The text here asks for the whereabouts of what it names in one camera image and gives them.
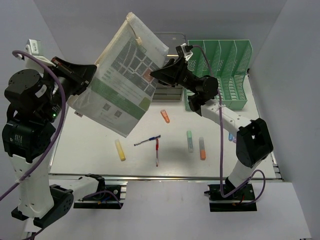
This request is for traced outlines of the clear drawer storage box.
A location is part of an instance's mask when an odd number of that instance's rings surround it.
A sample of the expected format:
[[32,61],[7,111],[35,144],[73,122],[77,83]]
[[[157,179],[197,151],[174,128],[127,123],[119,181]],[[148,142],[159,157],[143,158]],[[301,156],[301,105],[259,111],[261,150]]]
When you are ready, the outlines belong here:
[[[177,59],[178,54],[176,47],[186,43],[186,35],[182,32],[165,32],[158,31],[154,34],[169,47],[167,57],[165,58],[164,65],[168,63],[170,59]],[[157,101],[180,101],[183,95],[183,88],[181,86],[167,86],[160,82],[156,85],[153,100]]]

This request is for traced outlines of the blue pen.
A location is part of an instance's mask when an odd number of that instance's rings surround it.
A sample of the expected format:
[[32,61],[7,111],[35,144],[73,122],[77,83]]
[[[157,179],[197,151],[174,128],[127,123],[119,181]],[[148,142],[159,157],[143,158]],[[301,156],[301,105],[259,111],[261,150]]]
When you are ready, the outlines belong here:
[[160,137],[161,137],[161,135],[156,135],[156,136],[150,137],[150,138],[148,138],[148,139],[146,139],[146,140],[143,140],[143,141],[134,143],[133,145],[134,145],[134,146],[139,146],[139,145],[144,144],[144,143],[146,143],[146,142],[150,142],[150,141],[154,141],[154,140],[156,140],[156,139],[159,139]]

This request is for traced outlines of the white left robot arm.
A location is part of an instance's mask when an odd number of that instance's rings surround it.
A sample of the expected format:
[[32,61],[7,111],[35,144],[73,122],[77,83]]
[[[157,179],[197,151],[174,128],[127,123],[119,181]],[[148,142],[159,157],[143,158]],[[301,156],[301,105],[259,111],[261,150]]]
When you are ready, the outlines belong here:
[[9,106],[2,141],[19,190],[19,204],[11,215],[21,221],[32,219],[42,229],[65,216],[75,201],[89,196],[99,200],[106,193],[103,177],[96,174],[64,187],[49,183],[48,151],[61,131],[53,123],[64,117],[69,97],[81,94],[97,70],[93,64],[58,57],[52,62],[44,74],[35,69],[16,72],[4,91]]

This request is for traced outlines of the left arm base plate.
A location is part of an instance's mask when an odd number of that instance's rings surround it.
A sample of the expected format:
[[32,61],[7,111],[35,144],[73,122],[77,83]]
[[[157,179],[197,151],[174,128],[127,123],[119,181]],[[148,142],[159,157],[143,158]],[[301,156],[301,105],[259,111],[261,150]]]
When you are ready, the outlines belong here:
[[92,209],[92,210],[120,210],[124,204],[127,191],[127,182],[123,181],[106,181],[105,191],[112,192],[120,202],[108,192],[95,194],[91,197],[86,197],[77,200],[73,204],[74,209]]

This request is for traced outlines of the mesh document pouch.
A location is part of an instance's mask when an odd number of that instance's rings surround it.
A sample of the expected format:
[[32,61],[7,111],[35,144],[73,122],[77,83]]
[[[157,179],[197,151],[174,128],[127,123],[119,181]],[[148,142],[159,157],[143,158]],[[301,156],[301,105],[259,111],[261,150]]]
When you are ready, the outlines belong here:
[[96,60],[87,89],[68,105],[127,137],[148,111],[158,80],[151,72],[164,66],[166,46],[133,12]]

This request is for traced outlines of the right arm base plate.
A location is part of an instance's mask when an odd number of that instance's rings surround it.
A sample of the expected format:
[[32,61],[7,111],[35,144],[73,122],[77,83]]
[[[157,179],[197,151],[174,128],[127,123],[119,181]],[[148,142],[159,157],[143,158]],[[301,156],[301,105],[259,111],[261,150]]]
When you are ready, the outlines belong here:
[[251,203],[255,199],[254,189],[251,183],[241,190],[228,196],[222,197],[219,184],[210,184],[204,195],[209,198],[210,212],[256,212],[256,203]]

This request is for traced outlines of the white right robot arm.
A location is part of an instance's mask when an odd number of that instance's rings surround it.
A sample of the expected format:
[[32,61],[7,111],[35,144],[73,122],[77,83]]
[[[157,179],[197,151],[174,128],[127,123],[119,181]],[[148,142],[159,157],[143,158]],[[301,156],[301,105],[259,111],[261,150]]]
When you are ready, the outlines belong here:
[[180,85],[193,92],[188,98],[190,109],[236,138],[237,162],[230,175],[220,180],[220,194],[223,198],[238,199],[244,186],[259,171],[259,164],[274,150],[267,123],[261,118],[246,118],[216,100],[220,93],[218,80],[210,75],[195,76],[183,57],[171,59],[150,75],[166,85]]

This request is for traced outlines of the red pen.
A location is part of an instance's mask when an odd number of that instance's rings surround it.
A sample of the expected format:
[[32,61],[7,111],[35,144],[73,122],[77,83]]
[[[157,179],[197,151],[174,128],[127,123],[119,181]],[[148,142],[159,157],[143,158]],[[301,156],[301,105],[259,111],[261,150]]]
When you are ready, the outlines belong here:
[[156,165],[156,167],[158,167],[159,166],[159,139],[158,138],[156,138],[155,139],[155,151],[156,151],[156,158],[155,158],[155,165]]

